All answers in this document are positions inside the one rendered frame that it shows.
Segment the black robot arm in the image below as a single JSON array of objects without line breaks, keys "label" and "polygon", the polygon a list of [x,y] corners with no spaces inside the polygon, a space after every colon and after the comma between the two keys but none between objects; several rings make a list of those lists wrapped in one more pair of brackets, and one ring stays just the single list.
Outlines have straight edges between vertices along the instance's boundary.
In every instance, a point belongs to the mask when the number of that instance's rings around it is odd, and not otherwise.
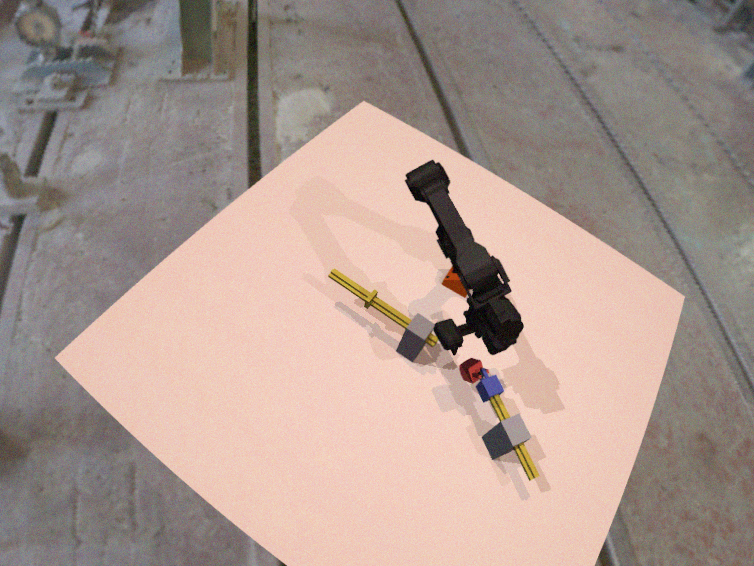
[{"label": "black robot arm", "polygon": [[[483,312],[485,320],[476,329],[477,339],[482,338],[489,354],[507,350],[517,342],[524,324],[509,299],[505,298],[512,291],[500,259],[490,256],[475,242],[471,229],[466,227],[448,195],[451,181],[443,165],[428,161],[407,173],[406,177],[405,182],[414,199],[428,205],[438,224],[437,242],[446,259],[450,257],[452,273],[458,273],[476,311]],[[472,296],[468,289],[473,290]]]}]

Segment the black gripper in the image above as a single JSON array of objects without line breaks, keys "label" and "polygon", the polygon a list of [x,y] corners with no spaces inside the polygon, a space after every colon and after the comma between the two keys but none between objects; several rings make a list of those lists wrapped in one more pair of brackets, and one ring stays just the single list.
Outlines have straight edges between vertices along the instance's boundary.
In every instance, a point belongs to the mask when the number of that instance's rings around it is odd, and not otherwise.
[{"label": "black gripper", "polygon": [[451,350],[456,355],[459,347],[463,345],[463,336],[476,332],[476,329],[485,320],[483,312],[475,309],[470,298],[466,300],[469,309],[463,312],[466,324],[456,326],[452,319],[447,319],[435,324],[434,333],[445,350]]}]

